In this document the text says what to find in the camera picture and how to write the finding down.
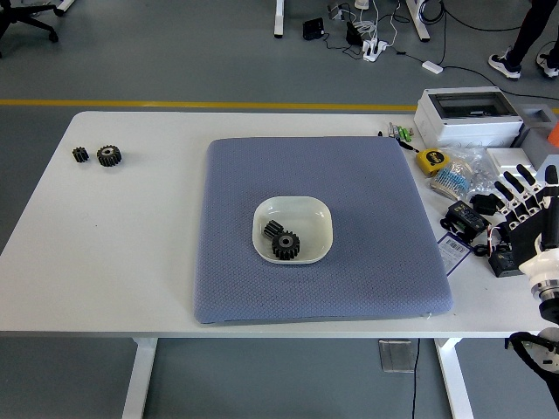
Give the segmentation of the robot right hand white shell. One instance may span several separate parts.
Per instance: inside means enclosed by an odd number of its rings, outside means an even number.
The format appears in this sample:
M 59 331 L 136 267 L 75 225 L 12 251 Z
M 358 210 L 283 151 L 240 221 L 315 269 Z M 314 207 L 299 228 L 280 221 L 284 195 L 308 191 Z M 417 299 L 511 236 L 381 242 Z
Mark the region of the robot right hand white shell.
M 505 217 L 513 260 L 541 297 L 558 288 L 558 174 L 549 165 L 539 183 L 523 165 L 516 169 L 522 181 L 506 171 L 494 183 L 503 196 L 497 209 Z

